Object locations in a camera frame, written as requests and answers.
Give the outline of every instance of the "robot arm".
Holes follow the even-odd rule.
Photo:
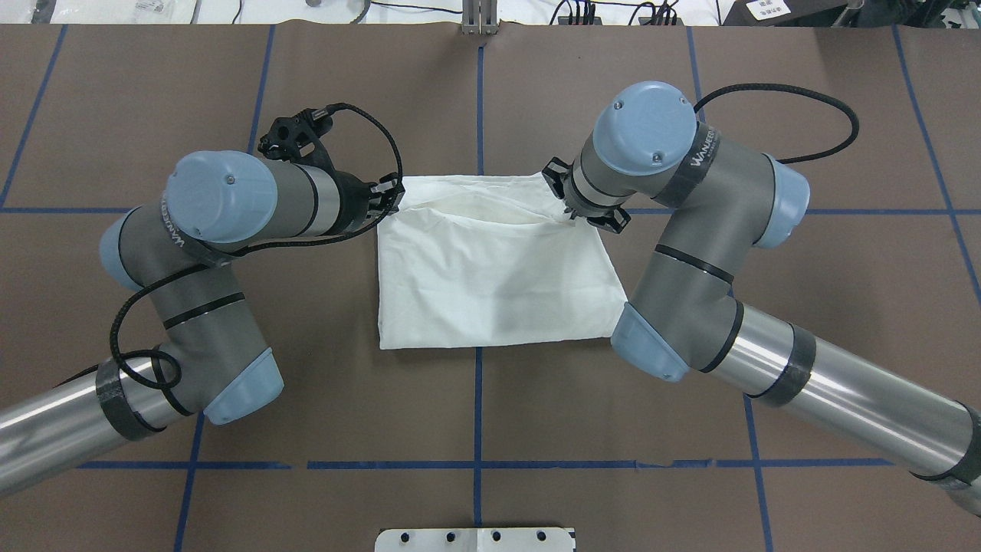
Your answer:
[[[967,405],[843,351],[731,296],[752,247],[801,221],[806,179],[696,119],[666,83],[623,90],[582,152],[542,171],[573,216],[620,233],[621,205],[643,193],[675,209],[613,333],[616,352],[678,381],[693,367],[857,439],[981,516],[981,420]]]
[[[396,208],[403,191],[394,142],[399,169],[380,183],[335,169],[320,136],[340,109],[367,116],[390,140],[353,106],[304,110],[277,119],[260,139],[269,160],[237,151],[191,153],[159,203],[141,205],[109,228],[99,246],[103,265],[135,298],[150,297],[169,341],[119,355],[112,338],[117,359],[0,412],[0,496],[183,416],[204,412],[215,424],[228,423],[280,394],[283,379],[231,261],[259,248],[363,233]],[[296,241],[325,236],[338,238]],[[269,242],[283,239],[289,241]],[[132,303],[117,317],[114,336]]]

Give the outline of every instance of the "silver metal tube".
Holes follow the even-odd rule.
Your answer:
[[[759,395],[780,377],[793,345],[790,324],[745,307],[743,325],[732,349],[711,374],[743,393]]]
[[[780,376],[779,360],[790,354],[793,332],[780,329],[784,327],[789,328],[786,322],[747,306],[732,351],[712,373],[746,393],[762,393],[766,381]],[[964,406],[821,339],[816,340],[809,380],[782,409],[864,443],[921,475],[951,469],[971,440],[971,418]]]
[[[154,379],[150,359],[131,359]],[[121,373],[129,405],[147,423],[166,427],[182,416],[160,391]],[[127,444],[110,425],[95,394],[95,373],[0,412],[0,496],[21,489]]]

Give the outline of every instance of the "black cable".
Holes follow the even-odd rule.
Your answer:
[[[397,186],[401,186],[402,177],[404,176],[404,171],[402,169],[402,155],[398,152],[398,145],[395,144],[395,138],[393,138],[391,133],[388,131],[388,129],[385,128],[385,125],[379,122],[378,119],[372,117],[371,114],[368,113],[367,111],[355,105],[351,105],[349,103],[332,103],[331,105],[326,106],[324,109],[328,112],[329,116],[333,115],[334,113],[337,113],[338,111],[353,111],[354,113],[360,115],[361,117],[366,119],[369,123],[374,125],[375,128],[377,128],[379,131],[381,131],[382,134],[385,135],[385,139],[388,140],[388,145],[391,146],[391,153],[395,157],[395,184]],[[395,199],[396,199],[396,195],[393,195],[391,199],[388,201],[388,203],[386,203],[386,206],[383,209],[382,213],[375,220],[373,220],[368,225],[358,230],[355,230],[354,232],[350,232],[340,236],[335,236],[333,238],[327,238],[325,240],[267,242],[265,244],[259,244],[256,246],[248,246],[246,248],[241,248],[233,252],[232,255],[242,256],[255,251],[259,251],[262,249],[269,249],[269,248],[307,248],[312,246],[324,246],[326,244],[336,244],[338,242],[344,242],[346,240],[350,240],[351,238],[361,236],[365,232],[368,232],[372,228],[375,228],[376,226],[378,226],[380,222],[382,222],[383,219],[385,219],[385,217],[389,216],[392,210],[395,208]]]
[[[129,310],[136,304],[136,302],[159,290],[160,288],[163,288],[172,282],[176,282],[185,276],[190,276],[196,272],[206,270],[207,268],[208,267],[203,264],[195,264],[185,268],[184,270],[175,272],[170,276],[161,278],[160,280],[157,280],[156,282],[133,294],[126,300],[125,303],[123,303],[123,306],[120,307],[119,312],[116,313],[116,318],[113,320],[113,325],[109,329],[109,352],[112,354],[113,362],[116,363],[116,366],[118,366],[120,370],[132,378],[132,380],[136,383],[144,387],[149,387],[150,389],[173,389],[174,386],[181,383],[181,364],[177,359],[168,355],[167,353],[164,353],[163,351],[143,349],[139,351],[131,351],[125,354],[120,353],[120,328],[123,327],[123,320],[126,319],[126,315],[129,313]],[[141,376],[140,374],[136,373],[135,370],[130,368],[129,364],[126,363],[127,359],[135,359],[137,357],[148,357],[167,362],[174,367],[174,377],[170,380],[159,382]]]
[[[743,83],[743,84],[732,84],[729,86],[723,86],[718,90],[715,90],[712,93],[708,94],[706,97],[702,98],[701,100],[699,100],[698,103],[695,104],[695,112],[697,113],[698,111],[701,111],[701,108],[704,107],[705,104],[707,104],[708,102],[712,101],[713,99],[723,94],[728,94],[730,92],[739,92],[743,90],[787,92],[788,94],[796,94],[799,96],[805,96],[811,99],[816,99],[817,101],[826,103],[838,109],[839,111],[847,115],[849,118],[849,122],[852,123],[852,133],[849,134],[849,137],[845,138],[845,140],[839,143],[838,145],[830,149],[825,149],[824,151],[818,153],[801,155],[799,157],[790,157],[788,159],[777,159],[777,161],[785,165],[789,165],[791,163],[800,163],[801,161],[813,161],[814,159],[821,159],[822,157],[828,157],[829,155],[834,155],[835,153],[838,153],[839,151],[851,145],[852,142],[855,141],[855,138],[858,137],[858,116],[855,115],[854,110],[852,110],[847,103],[845,103],[844,101],[838,98],[831,97],[827,94],[822,94],[821,92],[817,92],[807,88],[801,88],[800,86],[792,86],[790,84]]]
[[[568,7],[569,7],[569,21],[572,21],[572,4],[570,4],[570,3],[569,3],[569,0],[561,0],[561,2],[559,2],[559,3],[558,3],[558,4],[556,5],[556,6],[555,6],[555,11],[554,11],[554,12],[552,12],[552,17],[551,17],[551,19],[550,19],[550,20],[548,20],[548,24],[549,24],[549,25],[554,25],[554,23],[555,23],[555,18],[556,18],[556,17],[558,16],[558,11],[562,9],[562,4],[565,4],[566,6],[568,6]]]
[[[630,15],[630,21],[627,22],[627,27],[634,24],[634,18],[637,16],[637,12],[639,12],[644,6],[650,7],[650,16],[651,18],[654,17],[654,10],[657,9],[657,6],[654,6],[653,2],[642,2],[638,4],[636,8],[634,8],[634,13]]]
[[[362,21],[364,21],[365,16],[368,15],[368,10],[370,9],[371,9],[371,0],[365,0],[364,6],[361,8],[361,13],[358,14],[358,17],[351,20],[350,25],[357,25]]]
[[[381,131],[383,135],[385,135],[385,138],[388,141],[388,145],[391,146],[392,155],[395,157],[395,184],[398,187],[401,187],[402,178],[404,177],[405,174],[404,169],[402,167],[402,156],[398,152],[398,145],[395,143],[395,138],[392,137],[388,129],[386,129],[385,126],[381,122],[379,122],[378,119],[372,117],[370,113],[361,109],[360,107],[351,105],[349,103],[334,103],[326,106],[324,109],[328,112],[329,116],[333,115],[334,113],[337,113],[338,111],[353,111],[354,113],[366,119],[369,123],[374,125],[379,131]],[[268,249],[268,248],[302,248],[302,247],[312,247],[312,246],[324,246],[327,244],[336,244],[339,242],[350,240],[351,238],[361,236],[362,234],[378,226],[379,223],[381,223],[382,220],[384,220],[387,216],[389,216],[392,213],[392,211],[395,209],[395,202],[397,201],[397,199],[398,199],[397,194],[391,195],[388,199],[388,202],[385,204],[385,207],[382,209],[382,212],[379,214],[379,216],[376,217],[375,220],[373,220],[371,223],[365,225],[364,227],[358,230],[355,230],[354,232],[349,232],[347,234],[335,236],[333,238],[328,238],[325,240],[267,242],[265,244],[259,244],[256,246],[241,248],[235,251],[234,253],[232,253],[232,255],[245,256],[249,253],[262,249]],[[129,353],[120,352],[119,332],[123,326],[123,321],[126,319],[126,316],[129,313],[129,310],[136,304],[136,302],[150,295],[151,293],[159,290],[160,288],[168,284],[171,284],[173,282],[176,282],[181,278],[190,276],[191,274],[200,272],[202,270],[206,270],[207,268],[208,267],[203,264],[196,264],[188,268],[185,268],[184,270],[181,270],[179,272],[175,272],[170,276],[157,280],[156,282],[150,284],[149,286],[146,286],[145,288],[133,294],[125,303],[123,303],[123,306],[120,307],[119,312],[117,312],[116,314],[116,318],[113,320],[113,325],[109,330],[109,350],[110,353],[112,354],[113,362],[116,363],[116,366],[118,366],[120,370],[122,370],[126,375],[132,378],[132,380],[135,381],[136,383],[139,383],[140,385],[149,387],[151,389],[159,389],[159,390],[172,389],[174,386],[176,386],[178,383],[181,382],[181,364],[173,356],[168,355],[167,353],[164,353],[163,351],[159,351],[159,350],[145,349],[139,351],[131,351]],[[154,381],[143,377],[142,375],[136,373],[136,371],[130,368],[129,365],[126,363],[127,359],[134,359],[137,357],[147,357],[147,358],[159,359],[167,362],[174,368],[174,377],[167,381]],[[96,364],[95,366],[91,366],[86,370],[83,370],[79,374],[76,374],[75,376],[67,379],[63,383],[82,377],[97,369],[98,369],[98,364]]]
[[[385,6],[386,8],[409,8],[409,9],[412,9],[412,10],[428,10],[428,11],[432,11],[432,12],[446,12],[448,14],[456,14],[458,16],[463,15],[463,12],[460,11],[460,10],[448,10],[446,8],[437,8],[437,7],[434,7],[434,6],[414,6],[412,4],[389,4],[388,2],[376,2],[375,0],[371,0],[371,3],[372,4],[375,4],[376,6]]]

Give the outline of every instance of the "light blue joint cap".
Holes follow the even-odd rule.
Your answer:
[[[282,391],[280,368],[273,350],[266,349],[205,407],[204,415],[215,425],[222,425],[265,407]]]
[[[623,306],[610,342],[623,360],[664,381],[681,381],[688,373],[685,361],[629,303]]]
[[[685,158],[697,124],[695,110],[681,90],[657,81],[636,83],[599,114],[593,147],[618,173],[654,175]]]
[[[135,210],[135,208],[130,209],[129,213],[120,217],[102,234],[102,239],[99,240],[99,259],[102,261],[102,268],[106,269],[113,280],[128,290],[138,292],[143,287],[130,278],[126,268],[123,267],[123,257],[120,255],[120,234],[123,232],[123,225]]]
[[[185,234],[216,244],[243,242],[273,218],[273,173],[241,151],[195,151],[178,162],[164,198]]]
[[[785,242],[800,224],[810,203],[810,184],[803,175],[765,154],[773,164],[773,210],[766,230],[756,241],[758,248],[776,248]]]

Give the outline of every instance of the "brown table surface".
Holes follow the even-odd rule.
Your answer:
[[[662,80],[692,99],[792,83],[857,111],[852,147],[796,167],[811,212],[752,254],[736,294],[981,407],[981,32],[458,32],[0,27],[0,405],[107,356],[128,293],[100,267],[99,236],[190,151],[252,151],[273,118],[347,101],[389,127],[407,174],[529,174],[571,159],[620,89]],[[778,157],[848,132],[830,108],[781,94],[726,96],[705,114]],[[392,169],[353,116],[327,143],[365,179]],[[628,206],[634,222],[603,240],[629,293],[667,215]],[[282,396],[3,499],[0,549],[371,550],[382,528],[479,524],[571,526],[588,551],[981,548],[978,520],[874,453],[711,377],[646,376],[605,340],[380,351],[371,236],[258,253],[237,273]],[[138,307],[124,348],[163,339]]]

